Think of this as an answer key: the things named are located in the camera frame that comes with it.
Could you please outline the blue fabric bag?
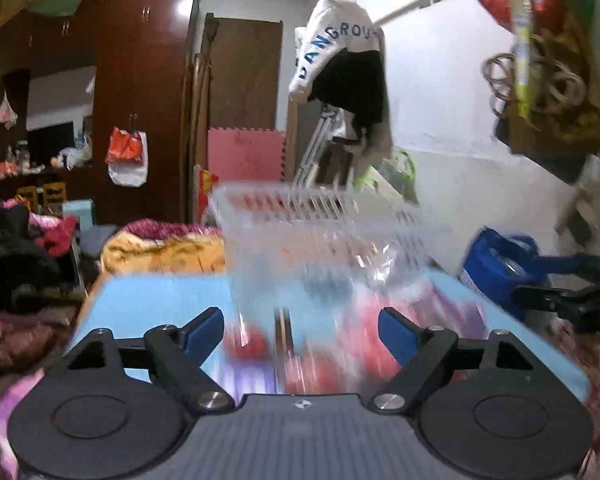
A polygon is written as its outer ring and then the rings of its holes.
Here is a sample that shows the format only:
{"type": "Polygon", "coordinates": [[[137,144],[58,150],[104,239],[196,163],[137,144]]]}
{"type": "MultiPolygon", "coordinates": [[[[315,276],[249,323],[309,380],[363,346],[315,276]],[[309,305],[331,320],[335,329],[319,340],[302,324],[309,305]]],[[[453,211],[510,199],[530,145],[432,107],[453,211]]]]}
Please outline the blue fabric bag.
{"type": "Polygon", "coordinates": [[[531,260],[539,255],[539,246],[531,236],[503,236],[498,231],[483,228],[468,248],[458,278],[524,322],[526,311],[514,304],[512,296],[518,286],[548,283],[546,273],[530,269],[531,260]]]}

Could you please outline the yellow orange blanket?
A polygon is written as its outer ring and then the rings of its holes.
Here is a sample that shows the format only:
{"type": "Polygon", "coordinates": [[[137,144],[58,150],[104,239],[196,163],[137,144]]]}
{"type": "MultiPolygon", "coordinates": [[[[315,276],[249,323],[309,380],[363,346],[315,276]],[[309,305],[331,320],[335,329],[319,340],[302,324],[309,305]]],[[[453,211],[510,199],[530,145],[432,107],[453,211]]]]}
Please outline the yellow orange blanket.
{"type": "Polygon", "coordinates": [[[226,270],[219,235],[189,234],[167,240],[144,240],[120,232],[106,241],[100,254],[106,274],[221,274],[226,270]]]}

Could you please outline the white plastic laundry basket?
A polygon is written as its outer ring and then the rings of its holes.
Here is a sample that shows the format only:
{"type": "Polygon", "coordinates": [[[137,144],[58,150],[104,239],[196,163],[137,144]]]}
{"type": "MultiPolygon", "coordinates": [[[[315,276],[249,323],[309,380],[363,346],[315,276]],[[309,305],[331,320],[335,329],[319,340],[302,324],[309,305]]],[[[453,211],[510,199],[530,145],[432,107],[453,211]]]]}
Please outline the white plastic laundry basket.
{"type": "Polygon", "coordinates": [[[432,263],[446,232],[405,200],[279,182],[222,183],[209,210],[244,311],[340,307],[356,286],[398,287],[432,263]]]}

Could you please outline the pile of dark clothes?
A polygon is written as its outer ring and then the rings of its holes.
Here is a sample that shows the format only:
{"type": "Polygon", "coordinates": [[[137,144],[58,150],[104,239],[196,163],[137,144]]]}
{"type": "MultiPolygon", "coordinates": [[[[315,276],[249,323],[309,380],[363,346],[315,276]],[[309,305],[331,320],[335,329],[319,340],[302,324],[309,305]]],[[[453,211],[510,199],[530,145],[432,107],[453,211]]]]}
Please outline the pile of dark clothes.
{"type": "Polygon", "coordinates": [[[53,256],[44,236],[30,230],[29,220],[26,206],[0,206],[0,312],[32,312],[42,307],[44,290],[68,294],[80,284],[73,235],[53,256]]]}

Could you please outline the green white shopping bag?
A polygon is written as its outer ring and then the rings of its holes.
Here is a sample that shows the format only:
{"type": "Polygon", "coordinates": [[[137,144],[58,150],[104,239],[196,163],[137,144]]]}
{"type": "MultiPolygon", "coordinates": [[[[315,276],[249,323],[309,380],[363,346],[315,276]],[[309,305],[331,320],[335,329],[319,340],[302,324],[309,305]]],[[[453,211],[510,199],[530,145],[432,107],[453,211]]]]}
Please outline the green white shopping bag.
{"type": "Polygon", "coordinates": [[[415,180],[415,164],[410,154],[403,148],[393,148],[388,158],[368,166],[361,177],[355,178],[353,188],[417,205],[415,180]]]}

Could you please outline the brown hanging bag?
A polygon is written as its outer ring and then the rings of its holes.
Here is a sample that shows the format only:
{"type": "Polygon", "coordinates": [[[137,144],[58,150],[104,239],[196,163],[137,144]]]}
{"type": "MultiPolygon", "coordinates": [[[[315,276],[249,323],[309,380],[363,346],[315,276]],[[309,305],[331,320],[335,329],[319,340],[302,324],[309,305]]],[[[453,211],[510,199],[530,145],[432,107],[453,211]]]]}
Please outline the brown hanging bag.
{"type": "Polygon", "coordinates": [[[595,0],[478,0],[514,36],[482,64],[494,136],[562,182],[600,152],[600,72],[591,40],[595,0]]]}

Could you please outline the red white plastic bag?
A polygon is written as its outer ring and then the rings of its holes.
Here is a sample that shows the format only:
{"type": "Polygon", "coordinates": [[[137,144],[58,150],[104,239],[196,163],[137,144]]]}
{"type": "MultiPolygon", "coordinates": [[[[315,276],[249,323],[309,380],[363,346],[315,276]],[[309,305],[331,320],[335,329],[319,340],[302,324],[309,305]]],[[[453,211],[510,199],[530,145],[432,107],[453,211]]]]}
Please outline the red white plastic bag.
{"type": "Polygon", "coordinates": [[[143,131],[114,127],[105,158],[110,180],[124,188],[140,188],[148,179],[148,143],[143,131]]]}

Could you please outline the pink foam mat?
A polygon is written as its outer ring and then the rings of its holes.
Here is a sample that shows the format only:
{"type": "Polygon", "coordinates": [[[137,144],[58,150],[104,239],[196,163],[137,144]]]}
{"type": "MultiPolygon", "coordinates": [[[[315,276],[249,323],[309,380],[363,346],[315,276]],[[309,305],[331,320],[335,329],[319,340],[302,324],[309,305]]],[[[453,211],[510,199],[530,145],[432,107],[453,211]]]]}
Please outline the pink foam mat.
{"type": "Polygon", "coordinates": [[[285,136],[268,129],[212,128],[208,169],[220,181],[280,181],[285,136]]]}

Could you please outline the black garment on hanger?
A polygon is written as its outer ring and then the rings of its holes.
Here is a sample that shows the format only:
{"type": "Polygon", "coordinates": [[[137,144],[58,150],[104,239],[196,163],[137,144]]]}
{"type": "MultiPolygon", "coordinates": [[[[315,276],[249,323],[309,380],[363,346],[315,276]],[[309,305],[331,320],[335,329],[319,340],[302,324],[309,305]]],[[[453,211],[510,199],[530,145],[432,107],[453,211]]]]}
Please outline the black garment on hanger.
{"type": "Polygon", "coordinates": [[[353,115],[357,136],[369,136],[382,121],[386,102],[384,66],[380,52],[337,53],[317,74],[309,100],[319,100],[353,115]]]}

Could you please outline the brown wooden door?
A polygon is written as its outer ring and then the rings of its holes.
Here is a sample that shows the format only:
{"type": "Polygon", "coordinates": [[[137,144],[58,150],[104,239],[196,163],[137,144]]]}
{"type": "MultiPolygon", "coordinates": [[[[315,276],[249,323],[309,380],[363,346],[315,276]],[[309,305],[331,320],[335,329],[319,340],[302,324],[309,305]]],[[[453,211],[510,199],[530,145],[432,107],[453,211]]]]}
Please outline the brown wooden door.
{"type": "Polygon", "coordinates": [[[206,15],[210,127],[275,127],[283,30],[281,22],[206,15]]]}

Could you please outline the dark red wooden wardrobe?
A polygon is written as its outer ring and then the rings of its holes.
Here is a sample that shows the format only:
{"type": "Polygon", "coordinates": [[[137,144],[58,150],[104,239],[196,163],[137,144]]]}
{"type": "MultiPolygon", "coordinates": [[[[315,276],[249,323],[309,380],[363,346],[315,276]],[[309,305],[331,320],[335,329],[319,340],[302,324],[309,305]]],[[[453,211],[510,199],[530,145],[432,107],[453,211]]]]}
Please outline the dark red wooden wardrobe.
{"type": "Polygon", "coordinates": [[[185,79],[199,0],[82,0],[51,18],[19,12],[0,28],[0,75],[47,76],[95,67],[93,159],[69,176],[72,198],[90,198],[102,223],[184,217],[185,79]],[[145,133],[148,177],[124,188],[105,162],[115,128],[145,133]]]}

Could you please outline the white hoodie blue letters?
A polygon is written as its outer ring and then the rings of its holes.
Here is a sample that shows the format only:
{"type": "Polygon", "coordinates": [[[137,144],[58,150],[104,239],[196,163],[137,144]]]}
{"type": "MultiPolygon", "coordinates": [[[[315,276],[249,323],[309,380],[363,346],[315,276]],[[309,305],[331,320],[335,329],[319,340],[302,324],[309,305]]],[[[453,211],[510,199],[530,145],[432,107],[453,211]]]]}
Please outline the white hoodie blue letters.
{"type": "Polygon", "coordinates": [[[376,27],[356,0],[318,0],[306,27],[299,27],[296,71],[289,84],[291,101],[309,101],[317,76],[337,54],[379,52],[376,27]]]}

